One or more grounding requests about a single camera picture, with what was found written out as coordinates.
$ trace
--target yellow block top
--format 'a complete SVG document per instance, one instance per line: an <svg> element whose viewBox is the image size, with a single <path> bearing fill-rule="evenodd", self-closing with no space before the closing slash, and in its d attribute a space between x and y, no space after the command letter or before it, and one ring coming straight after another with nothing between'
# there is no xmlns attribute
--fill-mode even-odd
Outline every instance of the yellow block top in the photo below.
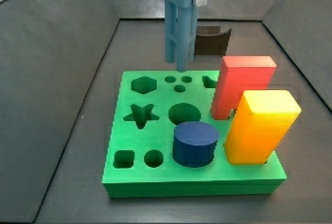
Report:
<svg viewBox="0 0 332 224"><path fill-rule="evenodd" d="M247 90L244 97L254 113L302 112L302 108L287 90Z"/></svg>

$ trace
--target cylinder top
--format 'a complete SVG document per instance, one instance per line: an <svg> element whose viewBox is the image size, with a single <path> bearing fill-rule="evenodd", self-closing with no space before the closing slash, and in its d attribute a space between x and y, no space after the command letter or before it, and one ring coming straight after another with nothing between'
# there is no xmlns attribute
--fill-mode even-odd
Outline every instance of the cylinder top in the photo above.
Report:
<svg viewBox="0 0 332 224"><path fill-rule="evenodd" d="M188 121L177 126L175 136L185 144L208 145L217 141L220 133L208 123Z"/></svg>

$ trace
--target green shape sorter board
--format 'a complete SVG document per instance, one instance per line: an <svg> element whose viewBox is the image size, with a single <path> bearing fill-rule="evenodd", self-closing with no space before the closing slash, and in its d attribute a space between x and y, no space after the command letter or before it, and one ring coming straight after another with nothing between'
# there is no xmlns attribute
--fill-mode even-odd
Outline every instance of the green shape sorter board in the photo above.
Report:
<svg viewBox="0 0 332 224"><path fill-rule="evenodd" d="M286 180L274 153L266 165L233 166L224 142L229 120L211 106L220 71L138 71L122 76L104 168L110 198L268 194ZM213 161L188 168L173 158L175 128L200 120L220 131Z"/></svg>

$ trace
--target yellow rectangular block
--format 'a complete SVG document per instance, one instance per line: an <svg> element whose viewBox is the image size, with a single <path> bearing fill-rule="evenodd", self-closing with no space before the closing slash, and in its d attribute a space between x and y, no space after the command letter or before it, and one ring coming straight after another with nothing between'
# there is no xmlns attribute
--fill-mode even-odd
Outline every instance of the yellow rectangular block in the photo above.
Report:
<svg viewBox="0 0 332 224"><path fill-rule="evenodd" d="M266 164L300 112L287 90L247 90L225 142L228 161Z"/></svg>

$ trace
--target square hole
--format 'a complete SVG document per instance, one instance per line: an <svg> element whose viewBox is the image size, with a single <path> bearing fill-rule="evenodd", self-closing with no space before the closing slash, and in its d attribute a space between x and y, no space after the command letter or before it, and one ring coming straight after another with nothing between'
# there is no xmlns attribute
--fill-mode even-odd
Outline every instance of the square hole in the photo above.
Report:
<svg viewBox="0 0 332 224"><path fill-rule="evenodd" d="M118 150L114 154L114 168L132 168L134 166L136 153L133 150Z"/></svg>

